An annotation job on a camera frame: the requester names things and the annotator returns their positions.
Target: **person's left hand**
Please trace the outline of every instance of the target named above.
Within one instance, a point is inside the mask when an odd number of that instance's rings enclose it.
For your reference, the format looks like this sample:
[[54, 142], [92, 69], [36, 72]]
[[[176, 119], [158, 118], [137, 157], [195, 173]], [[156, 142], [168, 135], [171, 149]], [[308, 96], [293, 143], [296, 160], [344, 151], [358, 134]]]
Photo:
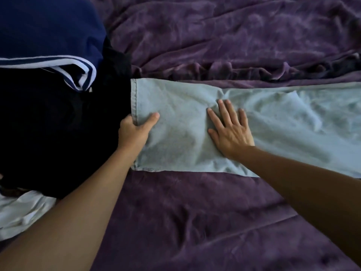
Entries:
[[146, 141], [149, 131], [159, 120], [159, 113], [153, 113], [141, 126], [135, 126], [131, 115], [128, 115], [120, 122], [118, 131], [118, 150], [126, 150], [131, 157], [136, 159]]

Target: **person's left arm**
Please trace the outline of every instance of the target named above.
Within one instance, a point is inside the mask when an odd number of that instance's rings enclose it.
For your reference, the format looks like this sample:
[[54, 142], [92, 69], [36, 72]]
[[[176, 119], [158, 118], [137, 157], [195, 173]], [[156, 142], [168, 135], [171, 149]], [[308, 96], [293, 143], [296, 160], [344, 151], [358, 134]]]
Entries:
[[127, 172], [158, 119], [155, 113], [135, 126], [125, 118], [114, 154], [0, 254], [2, 271], [89, 270]]

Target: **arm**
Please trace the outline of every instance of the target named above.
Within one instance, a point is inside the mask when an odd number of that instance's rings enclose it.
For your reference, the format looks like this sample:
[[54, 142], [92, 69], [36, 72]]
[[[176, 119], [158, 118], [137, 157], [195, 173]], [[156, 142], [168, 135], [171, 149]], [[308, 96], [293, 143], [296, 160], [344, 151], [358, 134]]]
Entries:
[[208, 109], [217, 131], [208, 132], [225, 157], [263, 178], [309, 223], [361, 266], [361, 181], [264, 152], [253, 141], [246, 113], [219, 101], [224, 126]]
[[89, 270], [127, 172], [158, 121], [121, 122], [119, 146], [106, 163], [0, 254], [3, 271]]

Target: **bed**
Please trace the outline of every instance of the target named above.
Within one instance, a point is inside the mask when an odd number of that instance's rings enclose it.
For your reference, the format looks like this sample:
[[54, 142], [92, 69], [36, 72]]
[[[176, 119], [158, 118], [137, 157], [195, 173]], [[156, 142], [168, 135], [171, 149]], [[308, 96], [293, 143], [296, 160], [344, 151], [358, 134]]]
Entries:
[[[91, 0], [134, 78], [361, 81], [361, 0]], [[266, 182], [129, 172], [92, 270], [360, 270]]]

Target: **person's right arm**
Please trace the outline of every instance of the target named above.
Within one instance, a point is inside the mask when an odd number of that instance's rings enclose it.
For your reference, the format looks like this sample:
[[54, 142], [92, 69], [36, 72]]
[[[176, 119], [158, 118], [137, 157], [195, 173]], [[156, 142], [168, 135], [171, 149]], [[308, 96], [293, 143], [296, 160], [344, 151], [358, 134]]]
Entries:
[[260, 150], [254, 144], [246, 113], [240, 110], [238, 119], [228, 100], [226, 105], [219, 101], [224, 125], [208, 109], [217, 129], [210, 129], [209, 134], [217, 148], [268, 182], [303, 218], [361, 266], [361, 181]]

